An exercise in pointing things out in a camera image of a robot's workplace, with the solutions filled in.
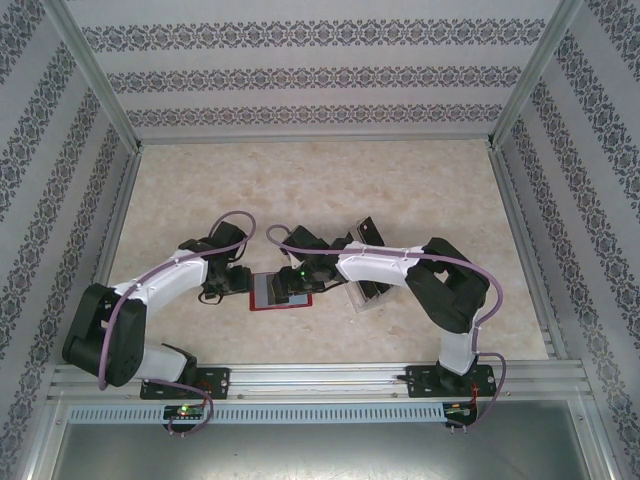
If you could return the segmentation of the clear acrylic card stand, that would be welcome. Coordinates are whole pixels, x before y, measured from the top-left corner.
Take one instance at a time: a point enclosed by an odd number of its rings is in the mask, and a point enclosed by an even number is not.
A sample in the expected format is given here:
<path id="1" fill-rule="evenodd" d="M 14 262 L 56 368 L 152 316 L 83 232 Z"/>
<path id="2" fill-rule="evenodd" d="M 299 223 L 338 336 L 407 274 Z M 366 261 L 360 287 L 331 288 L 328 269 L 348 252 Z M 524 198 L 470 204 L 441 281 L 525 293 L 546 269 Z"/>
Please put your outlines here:
<path id="1" fill-rule="evenodd" d="M 349 231 L 348 231 L 348 233 L 346 235 L 346 238 L 348 240 L 350 240 L 350 241 L 359 241 L 360 242 L 360 240 L 359 240 L 359 238 L 357 236 L 357 232 L 355 230 L 356 224 L 349 229 Z M 391 285 L 387 284 L 389 286 L 389 290 L 386 293 L 380 295 L 378 298 L 376 298 L 376 299 L 374 299 L 372 301 L 366 302 L 365 299 L 361 295 L 361 292 L 360 292 L 360 289 L 358 288 L 357 283 L 358 282 L 350 282 L 350 283 L 348 283 L 346 285 L 347 293 L 348 293 L 349 298 L 350 298 L 350 300 L 352 302 L 352 305 L 353 305 L 353 307 L 354 307 L 354 309 L 356 310 L 357 313 L 361 313 L 361 312 L 364 312 L 366 310 L 376 308 L 379 305 L 381 305 L 382 303 L 386 302 L 387 301 L 387 297 L 389 296 L 389 291 L 391 291 L 393 289 L 393 287 Z"/>

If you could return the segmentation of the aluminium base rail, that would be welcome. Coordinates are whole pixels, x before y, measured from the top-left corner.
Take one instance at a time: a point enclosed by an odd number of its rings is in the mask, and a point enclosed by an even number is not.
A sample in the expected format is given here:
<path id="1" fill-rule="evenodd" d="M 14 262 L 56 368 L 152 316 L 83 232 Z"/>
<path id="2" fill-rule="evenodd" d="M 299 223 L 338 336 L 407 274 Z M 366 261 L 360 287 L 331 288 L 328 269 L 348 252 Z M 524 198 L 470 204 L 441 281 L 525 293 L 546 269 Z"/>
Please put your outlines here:
<path id="1" fill-rule="evenodd" d="M 407 399 L 407 386 L 397 379 L 401 363 L 254 364 L 229 367 L 229 402 L 356 402 Z M 72 366 L 59 366 L 46 393 L 48 401 L 124 403 L 139 399 L 142 382 L 101 390 L 97 380 Z M 507 365 L 500 398 L 569 400 L 593 396 L 582 363 L 576 360 L 512 361 Z"/>

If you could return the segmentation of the aluminium table side rail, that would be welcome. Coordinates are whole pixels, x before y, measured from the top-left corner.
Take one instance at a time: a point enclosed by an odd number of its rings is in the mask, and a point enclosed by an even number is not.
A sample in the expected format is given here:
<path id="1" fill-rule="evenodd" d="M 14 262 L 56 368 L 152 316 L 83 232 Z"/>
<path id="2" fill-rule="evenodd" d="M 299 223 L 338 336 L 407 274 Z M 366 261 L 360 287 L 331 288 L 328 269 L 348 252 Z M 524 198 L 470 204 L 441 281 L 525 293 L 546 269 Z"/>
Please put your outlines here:
<path id="1" fill-rule="evenodd" d="M 515 242 L 519 261 L 523 269 L 533 308 L 543 338 L 545 339 L 545 344 L 548 346 L 548 355 L 550 358 L 557 360 L 569 360 L 570 355 L 565 348 L 552 302 L 545 287 L 533 244 L 529 238 L 526 221 L 509 177 L 504 158 L 501 152 L 491 144 L 488 144 L 487 152 Z"/>
<path id="2" fill-rule="evenodd" d="M 101 357 L 101 344 L 105 329 L 104 300 L 113 300 L 117 295 L 109 286 L 115 254 L 124 226 L 135 179 L 140 166 L 142 153 L 131 156 L 119 182 L 116 196 L 106 224 L 106 234 L 98 256 L 97 269 L 92 282 L 84 289 L 76 311 L 72 317 L 68 333 L 62 348 L 63 360 L 81 370 L 98 376 Z"/>

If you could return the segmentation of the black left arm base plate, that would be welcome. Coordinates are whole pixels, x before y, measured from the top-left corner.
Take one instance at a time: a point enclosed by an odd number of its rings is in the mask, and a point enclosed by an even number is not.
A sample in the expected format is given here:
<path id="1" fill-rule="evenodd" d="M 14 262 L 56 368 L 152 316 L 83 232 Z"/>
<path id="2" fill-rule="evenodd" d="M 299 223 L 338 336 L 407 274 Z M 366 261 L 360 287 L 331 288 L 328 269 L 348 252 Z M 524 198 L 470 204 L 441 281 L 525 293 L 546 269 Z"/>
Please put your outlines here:
<path id="1" fill-rule="evenodd" d="M 189 368 L 176 381 L 177 386 L 167 386 L 154 381 L 143 382 L 140 388 L 142 400 L 203 400 L 201 393 L 185 389 L 184 385 L 207 393 L 213 400 L 225 400 L 230 385 L 230 369 L 222 367 Z"/>

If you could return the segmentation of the left green circuit board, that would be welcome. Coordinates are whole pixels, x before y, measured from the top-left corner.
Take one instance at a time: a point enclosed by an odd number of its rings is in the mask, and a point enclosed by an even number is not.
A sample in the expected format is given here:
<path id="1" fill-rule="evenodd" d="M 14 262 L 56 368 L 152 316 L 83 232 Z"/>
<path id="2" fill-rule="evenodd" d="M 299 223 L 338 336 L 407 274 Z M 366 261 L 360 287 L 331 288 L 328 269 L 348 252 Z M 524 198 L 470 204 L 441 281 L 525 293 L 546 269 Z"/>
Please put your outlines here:
<path id="1" fill-rule="evenodd" d="M 201 405 L 169 405 L 164 407 L 163 419 L 199 421 L 204 417 L 205 408 Z"/>

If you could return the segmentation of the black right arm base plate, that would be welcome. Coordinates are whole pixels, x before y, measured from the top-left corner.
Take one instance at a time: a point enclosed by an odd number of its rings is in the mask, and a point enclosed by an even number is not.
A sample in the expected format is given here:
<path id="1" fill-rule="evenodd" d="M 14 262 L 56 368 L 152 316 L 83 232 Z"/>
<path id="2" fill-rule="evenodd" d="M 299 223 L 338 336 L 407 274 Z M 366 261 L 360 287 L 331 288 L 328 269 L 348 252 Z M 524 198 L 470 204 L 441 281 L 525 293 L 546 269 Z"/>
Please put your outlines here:
<path id="1" fill-rule="evenodd" d="M 492 397 L 497 390 L 493 368 L 474 363 L 464 375 L 453 373 L 439 363 L 409 365 L 398 380 L 407 385 L 410 398 L 462 398 L 477 391 L 479 397 Z"/>

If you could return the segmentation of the aluminium table back rail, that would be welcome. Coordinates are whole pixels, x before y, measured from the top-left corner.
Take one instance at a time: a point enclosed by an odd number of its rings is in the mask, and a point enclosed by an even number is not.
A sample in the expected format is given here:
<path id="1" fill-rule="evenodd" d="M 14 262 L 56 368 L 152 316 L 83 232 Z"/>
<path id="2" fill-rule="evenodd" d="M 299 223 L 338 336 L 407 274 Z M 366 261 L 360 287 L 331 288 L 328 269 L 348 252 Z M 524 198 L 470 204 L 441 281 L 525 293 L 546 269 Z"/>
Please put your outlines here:
<path id="1" fill-rule="evenodd" d="M 422 133 L 422 134 L 319 134 L 319 135 L 249 135 L 161 137 L 142 139 L 142 146 L 195 145 L 195 144 L 249 144 L 249 143 L 317 143 L 317 142 L 385 142 L 385 141 L 490 141 L 488 134 Z"/>

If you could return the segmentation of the aluminium frame post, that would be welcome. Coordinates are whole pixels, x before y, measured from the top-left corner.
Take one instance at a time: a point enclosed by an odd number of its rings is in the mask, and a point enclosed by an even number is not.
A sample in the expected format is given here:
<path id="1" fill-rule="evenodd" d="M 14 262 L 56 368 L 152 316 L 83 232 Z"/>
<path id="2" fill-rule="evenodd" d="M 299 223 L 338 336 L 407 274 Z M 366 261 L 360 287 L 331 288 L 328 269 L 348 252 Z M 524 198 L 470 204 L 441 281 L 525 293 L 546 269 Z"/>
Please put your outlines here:
<path id="1" fill-rule="evenodd" d="M 496 125 L 488 135 L 489 149 L 495 150 L 504 142 L 582 3 L 583 0 L 559 1 Z"/>
<path id="2" fill-rule="evenodd" d="M 109 83 L 107 75 L 73 18 L 66 0 L 41 0 L 41 2 L 126 148 L 129 152 L 137 152 L 141 141 Z"/>

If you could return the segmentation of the red leather card holder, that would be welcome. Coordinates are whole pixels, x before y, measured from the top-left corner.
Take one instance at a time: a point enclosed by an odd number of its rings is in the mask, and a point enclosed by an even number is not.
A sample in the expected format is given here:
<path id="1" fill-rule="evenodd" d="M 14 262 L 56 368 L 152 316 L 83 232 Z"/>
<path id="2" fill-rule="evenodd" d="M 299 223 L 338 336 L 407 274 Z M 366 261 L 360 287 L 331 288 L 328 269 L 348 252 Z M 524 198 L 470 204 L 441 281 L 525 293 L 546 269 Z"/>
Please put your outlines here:
<path id="1" fill-rule="evenodd" d="M 274 276 L 275 274 L 273 272 L 253 274 L 252 288 L 249 292 L 249 309 L 252 312 L 304 308 L 310 307 L 313 304 L 310 294 L 294 295 L 289 297 L 284 303 L 277 303 L 271 287 L 271 281 Z"/>

